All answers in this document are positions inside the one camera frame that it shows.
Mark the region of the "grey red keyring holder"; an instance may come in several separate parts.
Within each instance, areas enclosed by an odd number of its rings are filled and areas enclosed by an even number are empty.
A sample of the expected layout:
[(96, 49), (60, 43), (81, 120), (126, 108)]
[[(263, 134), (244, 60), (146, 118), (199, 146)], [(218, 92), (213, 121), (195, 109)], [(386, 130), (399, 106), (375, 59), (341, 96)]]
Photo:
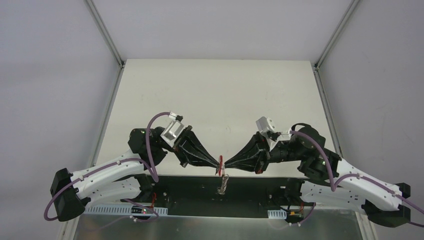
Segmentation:
[(225, 172), (225, 163), (224, 163), (224, 158), (222, 155), (218, 157), (218, 161), (219, 161), (219, 166), (216, 173), (221, 179), (221, 185), (217, 188), (217, 194), (223, 196), (226, 193), (228, 180), (230, 177)]

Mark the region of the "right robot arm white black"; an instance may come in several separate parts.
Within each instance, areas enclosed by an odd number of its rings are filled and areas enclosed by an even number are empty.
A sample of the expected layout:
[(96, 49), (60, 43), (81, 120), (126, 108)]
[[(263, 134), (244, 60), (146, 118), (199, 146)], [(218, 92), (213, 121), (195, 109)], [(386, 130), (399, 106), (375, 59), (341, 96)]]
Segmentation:
[(325, 148), (326, 139), (309, 124), (296, 123), (287, 133), (275, 131), (268, 121), (256, 124), (257, 133), (225, 168), (262, 174), (270, 164), (298, 161), (304, 178), (288, 179), (279, 196), (285, 205), (345, 208), (389, 228), (410, 222), (411, 210), (403, 204), (411, 194), (408, 184), (387, 183), (354, 167)]

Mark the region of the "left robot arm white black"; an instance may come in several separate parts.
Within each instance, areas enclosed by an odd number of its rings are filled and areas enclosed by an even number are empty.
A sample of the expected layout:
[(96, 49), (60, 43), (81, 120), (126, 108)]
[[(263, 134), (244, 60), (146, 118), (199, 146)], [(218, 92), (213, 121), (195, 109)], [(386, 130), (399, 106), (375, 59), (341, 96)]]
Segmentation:
[(220, 168), (200, 143), (191, 126), (182, 127), (168, 139), (164, 127), (135, 128), (130, 132), (129, 149), (106, 163), (84, 170), (58, 170), (53, 178), (44, 218), (66, 222), (87, 208), (126, 199), (147, 202), (154, 197), (153, 167), (173, 153), (182, 167)]

